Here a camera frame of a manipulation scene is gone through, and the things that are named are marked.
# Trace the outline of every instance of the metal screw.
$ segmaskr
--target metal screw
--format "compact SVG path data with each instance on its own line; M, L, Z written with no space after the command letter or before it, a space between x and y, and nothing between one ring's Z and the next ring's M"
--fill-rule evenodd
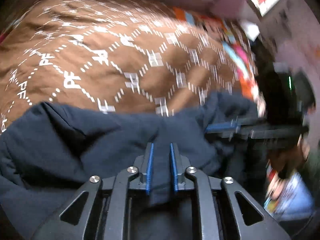
M232 183L233 183L233 178L231 178L231 177L225 177L225 178L223 178L223 181L224 181L226 184L232 184Z
M127 171L129 173L137 173L138 172L138 168L134 167L134 166L130 166L129 168L127 168Z
M187 170L187 173L191 173L191 174L197 172L196 167L192 167L192 166L188 167L186 170Z
M99 176L91 176L89 181L92 183L97 183L100 181L100 177Z

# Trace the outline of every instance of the brown patterned fabric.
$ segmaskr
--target brown patterned fabric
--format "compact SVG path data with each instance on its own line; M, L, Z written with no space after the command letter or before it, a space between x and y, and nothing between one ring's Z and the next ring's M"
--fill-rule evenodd
M2 132L40 101L173 115L240 90L203 29L146 0L42 0L0 45Z

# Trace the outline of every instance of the clothing pile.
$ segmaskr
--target clothing pile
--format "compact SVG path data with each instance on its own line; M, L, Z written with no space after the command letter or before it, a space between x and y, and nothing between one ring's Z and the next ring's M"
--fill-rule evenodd
M144 155L154 143L154 166L148 204L140 212L135 239L191 239L189 204L170 194L170 143L192 166L210 176L232 176L249 193L263 197L266 170L262 153L247 152L246 143L209 142L211 123L257 117L256 105L238 95L213 92L198 108L171 117L156 114L103 114L67 105L40 103L14 121L0 137L0 203L17 231L31 238L55 209L92 175L115 176ZM159 205L175 202L172 214ZM152 210L156 216L146 219Z

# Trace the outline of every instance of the person's hand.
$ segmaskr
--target person's hand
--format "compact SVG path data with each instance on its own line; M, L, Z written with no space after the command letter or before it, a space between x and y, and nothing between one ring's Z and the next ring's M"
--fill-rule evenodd
M271 167L277 172L280 172L286 164L289 172L291 172L305 163L309 150L309 145L303 139L300 139L298 145L293 149L269 151L268 158Z

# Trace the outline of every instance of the black plastic bracket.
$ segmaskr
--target black plastic bracket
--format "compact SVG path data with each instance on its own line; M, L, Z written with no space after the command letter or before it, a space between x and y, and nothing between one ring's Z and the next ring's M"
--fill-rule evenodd
M284 229L236 181L227 177L222 180L221 186L227 193L240 240L291 239ZM249 207L248 205L255 210L255 215L246 208ZM257 216L259 221L251 224L250 221L256 221Z
M254 148L290 148L297 144L300 135L309 131L304 125L270 125L266 118L234 119L224 123L209 124L207 137L254 140Z
M192 199L194 234L201 240L225 240L221 225L221 208L217 196L225 194L233 227L239 240L289 240L287 233L232 178L209 177L190 166L180 155L178 146L170 145L172 190ZM55 211L35 232L32 240L128 240L130 239L132 199L140 193L147 196L151 189L153 144L134 165L120 171L116 177L90 177L74 196ZM253 223L249 218L258 217Z

